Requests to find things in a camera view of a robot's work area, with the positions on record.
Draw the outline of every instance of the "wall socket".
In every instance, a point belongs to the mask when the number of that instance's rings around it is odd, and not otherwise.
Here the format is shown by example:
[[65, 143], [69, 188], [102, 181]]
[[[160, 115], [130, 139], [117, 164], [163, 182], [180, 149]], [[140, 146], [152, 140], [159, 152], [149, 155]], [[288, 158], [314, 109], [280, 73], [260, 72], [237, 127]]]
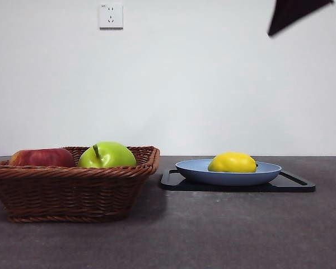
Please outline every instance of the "wall socket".
[[123, 29], [123, 4], [101, 4], [99, 7], [99, 25], [101, 30]]

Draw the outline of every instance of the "plate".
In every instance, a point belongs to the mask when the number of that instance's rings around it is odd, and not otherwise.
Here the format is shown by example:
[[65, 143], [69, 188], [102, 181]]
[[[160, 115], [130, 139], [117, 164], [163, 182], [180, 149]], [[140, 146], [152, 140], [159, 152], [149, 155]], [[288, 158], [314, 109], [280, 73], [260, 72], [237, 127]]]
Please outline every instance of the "plate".
[[213, 159], [180, 161], [175, 166], [186, 179], [205, 184], [224, 186], [252, 186], [268, 183], [276, 178], [281, 166], [257, 161], [256, 172], [227, 173], [208, 171], [208, 165]]

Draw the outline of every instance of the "brown wicker basket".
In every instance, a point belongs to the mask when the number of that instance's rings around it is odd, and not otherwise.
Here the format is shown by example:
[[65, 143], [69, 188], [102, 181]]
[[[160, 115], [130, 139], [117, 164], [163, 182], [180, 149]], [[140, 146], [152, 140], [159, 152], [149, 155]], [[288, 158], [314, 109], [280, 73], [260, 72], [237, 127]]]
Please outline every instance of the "brown wicker basket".
[[[0, 200], [12, 222], [103, 222], [128, 216], [146, 179], [158, 168], [159, 149], [127, 147], [137, 166], [64, 168], [0, 162]], [[65, 147], [77, 164], [88, 147]]]

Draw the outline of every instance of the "dark object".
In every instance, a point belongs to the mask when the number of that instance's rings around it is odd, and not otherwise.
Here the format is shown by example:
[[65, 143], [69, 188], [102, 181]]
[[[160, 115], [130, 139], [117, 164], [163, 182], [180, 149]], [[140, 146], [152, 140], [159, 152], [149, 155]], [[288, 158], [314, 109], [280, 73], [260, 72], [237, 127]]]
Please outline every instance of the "dark object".
[[275, 35], [285, 27], [314, 12], [332, 0], [276, 0], [273, 18], [268, 31], [269, 36]]
[[191, 182], [179, 174], [178, 170], [165, 170], [160, 182], [162, 189], [169, 191], [207, 192], [314, 192], [315, 184], [286, 171], [281, 171], [269, 183], [244, 187], [229, 187]]
[[[65, 168], [0, 162], [0, 200], [12, 222], [103, 222], [124, 219], [146, 179], [158, 168], [159, 149], [128, 147], [137, 166]], [[65, 147], [75, 164], [88, 147]]]

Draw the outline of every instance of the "countertop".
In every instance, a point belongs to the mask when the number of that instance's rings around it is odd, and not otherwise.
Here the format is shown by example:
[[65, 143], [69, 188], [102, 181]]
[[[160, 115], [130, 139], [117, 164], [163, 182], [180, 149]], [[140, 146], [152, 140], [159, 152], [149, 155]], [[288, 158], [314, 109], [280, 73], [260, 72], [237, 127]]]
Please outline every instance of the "countertop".
[[312, 193], [158, 186], [178, 161], [207, 157], [161, 156], [121, 221], [15, 224], [0, 202], [0, 269], [336, 268], [336, 157], [254, 157], [315, 183]]

